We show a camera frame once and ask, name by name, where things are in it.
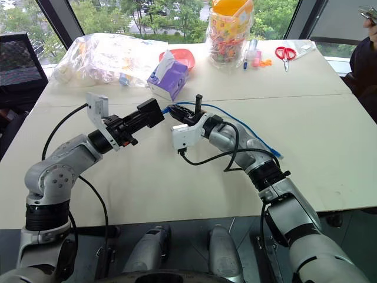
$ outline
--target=clear plastic bag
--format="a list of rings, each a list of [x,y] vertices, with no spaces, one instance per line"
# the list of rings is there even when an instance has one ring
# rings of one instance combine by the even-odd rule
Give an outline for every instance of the clear plastic bag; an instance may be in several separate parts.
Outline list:
[[[167,43],[141,40],[120,34],[78,37],[55,67],[54,78],[62,84],[91,86],[121,83],[146,87]]]
[[[233,16],[210,10],[206,43],[210,59],[218,67],[238,67],[242,63],[246,40],[254,24],[254,5],[248,0]]]
[[[286,40],[283,45],[296,51],[296,57],[292,60],[297,60],[316,49],[315,43],[311,40]]]

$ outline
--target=glass window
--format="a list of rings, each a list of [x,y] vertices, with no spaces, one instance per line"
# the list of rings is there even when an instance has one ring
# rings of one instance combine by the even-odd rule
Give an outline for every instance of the glass window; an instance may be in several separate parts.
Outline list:
[[[316,42],[316,46],[323,56],[341,58],[351,58],[351,55],[356,48],[354,45],[325,42]]]
[[[28,33],[41,65],[55,64],[64,56],[64,46],[35,0],[2,0],[0,34],[21,31]]]
[[[259,40],[283,39],[299,0],[254,0],[255,23],[250,36]]]
[[[299,0],[254,0],[250,36],[282,39]],[[206,39],[212,0],[70,0],[85,34],[112,32],[170,44]]]

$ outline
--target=black chair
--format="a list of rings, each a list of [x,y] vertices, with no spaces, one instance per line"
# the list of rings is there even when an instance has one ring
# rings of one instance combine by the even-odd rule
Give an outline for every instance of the black chair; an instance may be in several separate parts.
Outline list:
[[[0,109],[31,111],[47,83],[26,32],[0,35]]]
[[[14,137],[16,136],[19,128],[22,126],[27,115],[27,112],[21,115],[17,115],[5,128],[5,131],[0,137],[0,160],[8,150],[8,147],[11,145]]]

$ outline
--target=hand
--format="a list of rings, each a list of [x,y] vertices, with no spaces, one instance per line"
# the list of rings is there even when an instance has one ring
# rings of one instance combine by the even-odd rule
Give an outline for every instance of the hand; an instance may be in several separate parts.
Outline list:
[[[373,42],[374,50],[377,51],[377,25],[374,25],[370,19],[367,19],[363,27],[368,29],[369,39]]]

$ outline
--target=tissue box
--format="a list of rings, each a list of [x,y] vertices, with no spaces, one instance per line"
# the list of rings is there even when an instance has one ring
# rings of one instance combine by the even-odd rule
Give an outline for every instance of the tissue box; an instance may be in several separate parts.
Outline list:
[[[147,80],[149,87],[154,94],[166,98],[169,101],[174,101],[189,76],[187,66],[175,61],[170,69],[166,71],[159,83],[158,78],[154,76],[156,69]]]

